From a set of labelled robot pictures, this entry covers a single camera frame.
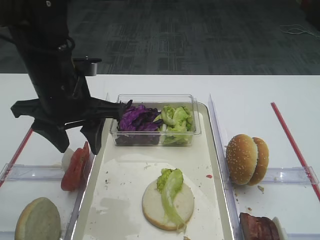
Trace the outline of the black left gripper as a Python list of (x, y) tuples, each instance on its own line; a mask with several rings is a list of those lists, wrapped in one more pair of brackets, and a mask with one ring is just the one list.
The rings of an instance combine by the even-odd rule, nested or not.
[(14, 117), (34, 118), (33, 132), (61, 153), (70, 144), (64, 125), (82, 125), (80, 132), (97, 155), (106, 118), (119, 120), (125, 104), (91, 97), (85, 75), (69, 57), (32, 57), (27, 69), (38, 98), (16, 101), (10, 108)]

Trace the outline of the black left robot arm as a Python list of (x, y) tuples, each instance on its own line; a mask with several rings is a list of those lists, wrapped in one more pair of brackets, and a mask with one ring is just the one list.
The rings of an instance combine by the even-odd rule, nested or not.
[(11, 111), (16, 118), (32, 117), (31, 129), (61, 153), (70, 144), (67, 130), (80, 127), (98, 154), (105, 120), (119, 120), (127, 105), (90, 95), (85, 74), (73, 62), (67, 14), (65, 0), (1, 1), (0, 24), (10, 32), (6, 41), (16, 46), (37, 94), (17, 101)]

